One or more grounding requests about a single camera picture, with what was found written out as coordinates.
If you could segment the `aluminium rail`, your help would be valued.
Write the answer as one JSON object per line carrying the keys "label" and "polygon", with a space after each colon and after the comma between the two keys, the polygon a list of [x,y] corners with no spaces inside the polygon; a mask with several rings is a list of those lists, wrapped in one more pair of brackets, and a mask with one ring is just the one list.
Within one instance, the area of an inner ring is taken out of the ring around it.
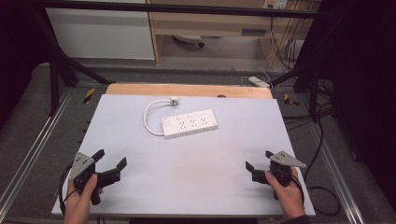
{"label": "aluminium rail", "polygon": [[346,216],[350,224],[364,224],[364,218],[361,214],[359,207],[357,206],[352,193],[347,185],[344,176],[341,173],[335,159],[333,158],[330,148],[324,138],[324,132],[320,129],[320,126],[316,122],[310,123],[310,128],[316,137],[319,144],[319,156],[322,158],[324,165],[329,173],[332,184],[335,188],[337,196],[340,200],[341,205],[346,213]]}
{"label": "aluminium rail", "polygon": [[60,105],[55,110],[54,114],[49,116],[36,137],[33,144],[30,146],[29,151],[24,156],[19,169],[13,176],[7,188],[0,196],[0,223],[5,219],[7,212],[11,205],[14,203],[15,198],[21,190],[23,183],[27,176],[30,174],[37,158],[39,157],[43,147],[46,145],[54,127],[58,123],[58,120],[69,101],[70,95],[74,92],[74,88],[66,88],[60,99]]}

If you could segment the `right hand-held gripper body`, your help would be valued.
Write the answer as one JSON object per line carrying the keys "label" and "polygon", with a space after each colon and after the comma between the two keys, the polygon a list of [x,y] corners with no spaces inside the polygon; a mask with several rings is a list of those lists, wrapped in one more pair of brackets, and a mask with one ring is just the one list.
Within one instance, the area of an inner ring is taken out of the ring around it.
{"label": "right hand-held gripper body", "polygon": [[[287,187],[290,183],[295,183],[300,189],[304,200],[304,191],[298,177],[293,175],[290,167],[306,168],[305,163],[292,157],[285,151],[279,151],[274,153],[270,160],[269,172],[277,179],[277,181],[283,186]],[[257,170],[251,173],[252,181],[260,184],[269,185],[264,170]]]}

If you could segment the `white floor power strip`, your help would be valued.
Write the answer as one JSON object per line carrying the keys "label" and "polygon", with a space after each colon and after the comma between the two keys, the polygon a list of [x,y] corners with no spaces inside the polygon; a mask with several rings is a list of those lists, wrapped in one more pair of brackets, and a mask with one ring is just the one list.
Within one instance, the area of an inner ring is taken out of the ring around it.
{"label": "white floor power strip", "polygon": [[257,77],[249,77],[248,81],[256,87],[270,88],[270,85],[267,82],[265,82]]}

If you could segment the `wooden desk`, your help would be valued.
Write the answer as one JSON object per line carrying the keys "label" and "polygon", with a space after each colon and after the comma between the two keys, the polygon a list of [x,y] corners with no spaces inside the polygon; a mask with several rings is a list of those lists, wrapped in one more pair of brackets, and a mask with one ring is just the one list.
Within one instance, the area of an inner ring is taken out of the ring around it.
{"label": "wooden desk", "polygon": [[[263,8],[264,0],[146,0],[149,4]],[[288,0],[284,9],[317,11],[321,0]],[[151,31],[160,35],[254,36],[271,67],[280,63],[290,40],[303,40],[312,24],[310,19],[266,18],[185,13],[148,14]]]}

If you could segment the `office chair base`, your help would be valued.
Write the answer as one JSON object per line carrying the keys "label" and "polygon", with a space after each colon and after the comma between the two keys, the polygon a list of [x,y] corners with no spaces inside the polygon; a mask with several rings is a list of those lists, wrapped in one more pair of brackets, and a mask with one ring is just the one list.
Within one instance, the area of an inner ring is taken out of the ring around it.
{"label": "office chair base", "polygon": [[199,48],[203,48],[205,43],[198,35],[174,35],[174,38],[189,44],[196,44]]}

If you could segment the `black curtain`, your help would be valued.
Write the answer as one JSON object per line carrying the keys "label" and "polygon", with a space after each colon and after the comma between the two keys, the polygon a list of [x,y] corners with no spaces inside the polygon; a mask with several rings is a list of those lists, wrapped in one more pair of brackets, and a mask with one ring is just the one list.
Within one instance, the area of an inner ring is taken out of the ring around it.
{"label": "black curtain", "polygon": [[50,60],[28,3],[0,0],[0,127],[23,96],[33,70]]}
{"label": "black curtain", "polygon": [[396,211],[396,0],[321,0],[299,58],[318,50],[319,76],[349,143]]}

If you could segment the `black horizontal frame bar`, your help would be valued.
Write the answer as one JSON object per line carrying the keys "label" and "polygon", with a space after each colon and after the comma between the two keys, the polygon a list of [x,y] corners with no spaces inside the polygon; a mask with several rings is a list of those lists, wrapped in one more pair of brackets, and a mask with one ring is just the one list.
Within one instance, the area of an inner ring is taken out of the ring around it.
{"label": "black horizontal frame bar", "polygon": [[159,13],[185,13],[207,15],[232,15],[250,17],[276,17],[295,19],[327,19],[333,16],[330,12],[285,10],[285,9],[256,9],[246,7],[208,7],[164,4],[138,4],[117,2],[93,2],[70,0],[32,0],[34,6],[67,9],[136,11]]}

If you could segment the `white wall socket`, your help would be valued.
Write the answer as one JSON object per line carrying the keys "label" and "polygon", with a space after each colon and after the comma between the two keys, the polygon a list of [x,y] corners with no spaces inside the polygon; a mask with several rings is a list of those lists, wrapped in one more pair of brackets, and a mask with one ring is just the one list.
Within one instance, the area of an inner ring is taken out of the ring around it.
{"label": "white wall socket", "polygon": [[263,8],[269,9],[284,9],[288,3],[288,0],[264,0]]}

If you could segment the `white cabinet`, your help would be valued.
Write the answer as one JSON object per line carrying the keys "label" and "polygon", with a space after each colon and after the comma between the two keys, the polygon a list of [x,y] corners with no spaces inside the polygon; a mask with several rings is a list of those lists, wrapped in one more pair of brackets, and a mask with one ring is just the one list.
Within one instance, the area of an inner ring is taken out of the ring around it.
{"label": "white cabinet", "polygon": [[47,13],[69,57],[155,58],[147,12],[47,8]]}

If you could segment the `person's right hand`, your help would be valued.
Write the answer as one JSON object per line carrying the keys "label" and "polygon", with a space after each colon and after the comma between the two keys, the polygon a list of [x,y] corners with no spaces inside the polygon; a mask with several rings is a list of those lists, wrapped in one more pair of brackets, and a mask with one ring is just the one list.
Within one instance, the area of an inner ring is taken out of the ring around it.
{"label": "person's right hand", "polygon": [[275,191],[285,221],[290,221],[305,215],[303,196],[295,183],[290,183],[283,187],[277,179],[270,173],[265,173],[266,179]]}

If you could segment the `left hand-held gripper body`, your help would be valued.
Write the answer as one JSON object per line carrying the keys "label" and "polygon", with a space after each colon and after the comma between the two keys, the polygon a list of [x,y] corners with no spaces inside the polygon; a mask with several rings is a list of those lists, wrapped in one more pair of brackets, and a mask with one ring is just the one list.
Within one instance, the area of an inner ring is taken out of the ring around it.
{"label": "left hand-held gripper body", "polygon": [[108,171],[97,173],[95,165],[96,162],[92,159],[92,156],[78,152],[74,158],[69,175],[69,179],[74,182],[76,189],[84,190],[90,177],[93,174],[97,174],[97,185],[91,196],[92,205],[98,205],[101,202],[98,190],[119,182],[121,172],[117,171],[115,167]]}

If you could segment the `wooden board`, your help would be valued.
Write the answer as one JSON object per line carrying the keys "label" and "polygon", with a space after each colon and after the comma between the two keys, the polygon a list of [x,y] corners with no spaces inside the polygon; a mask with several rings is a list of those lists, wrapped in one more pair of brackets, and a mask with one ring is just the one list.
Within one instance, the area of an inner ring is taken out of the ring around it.
{"label": "wooden board", "polygon": [[106,94],[259,99],[273,98],[270,90],[258,87],[148,83],[113,83],[108,86]]}

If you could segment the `black metal stand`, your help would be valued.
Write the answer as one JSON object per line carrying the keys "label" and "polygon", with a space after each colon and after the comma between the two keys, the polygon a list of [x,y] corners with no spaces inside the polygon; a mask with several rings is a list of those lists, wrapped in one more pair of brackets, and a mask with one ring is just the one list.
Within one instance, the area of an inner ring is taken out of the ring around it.
{"label": "black metal stand", "polygon": [[75,69],[82,72],[84,75],[91,77],[100,84],[113,84],[113,81],[104,77],[100,77],[87,67],[76,62],[66,55],[61,48],[56,34],[50,24],[50,19],[46,9],[43,7],[29,7],[29,12],[33,16],[33,21],[37,26],[37,33],[41,35],[39,38],[40,45],[49,56],[49,78],[50,78],[50,96],[51,106],[49,114],[52,116],[60,107],[60,84],[61,78],[66,87],[76,87],[78,78],[75,74]]}
{"label": "black metal stand", "polygon": [[318,122],[318,77],[323,59],[323,55],[311,54],[296,65],[290,72],[272,81],[272,86],[274,87],[291,77],[297,77],[297,81],[293,86],[294,92],[303,93],[306,89],[309,89],[308,115],[314,122]]}

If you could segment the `yellow black striped tape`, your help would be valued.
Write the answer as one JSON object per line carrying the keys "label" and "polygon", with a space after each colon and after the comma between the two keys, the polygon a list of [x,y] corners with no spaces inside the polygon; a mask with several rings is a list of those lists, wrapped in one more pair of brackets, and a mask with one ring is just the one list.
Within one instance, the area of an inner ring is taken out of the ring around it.
{"label": "yellow black striped tape", "polygon": [[91,98],[92,98],[94,92],[95,92],[95,88],[90,88],[90,89],[87,91],[87,93],[86,93],[86,95],[85,95],[85,97],[84,97],[84,100],[83,100],[83,104],[88,104],[88,103],[90,102],[90,100],[91,100]]}
{"label": "yellow black striped tape", "polygon": [[293,105],[293,106],[300,106],[300,104],[296,101],[292,101],[290,99],[290,96],[286,93],[284,93],[284,104],[286,105]]}

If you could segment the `person's left hand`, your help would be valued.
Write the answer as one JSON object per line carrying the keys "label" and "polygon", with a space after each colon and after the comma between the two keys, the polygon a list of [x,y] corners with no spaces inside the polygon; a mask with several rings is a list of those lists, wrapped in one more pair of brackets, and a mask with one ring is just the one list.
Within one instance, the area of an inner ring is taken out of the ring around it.
{"label": "person's left hand", "polygon": [[73,181],[68,182],[64,224],[89,224],[91,196],[96,185],[97,174],[90,177],[81,193],[78,193]]}

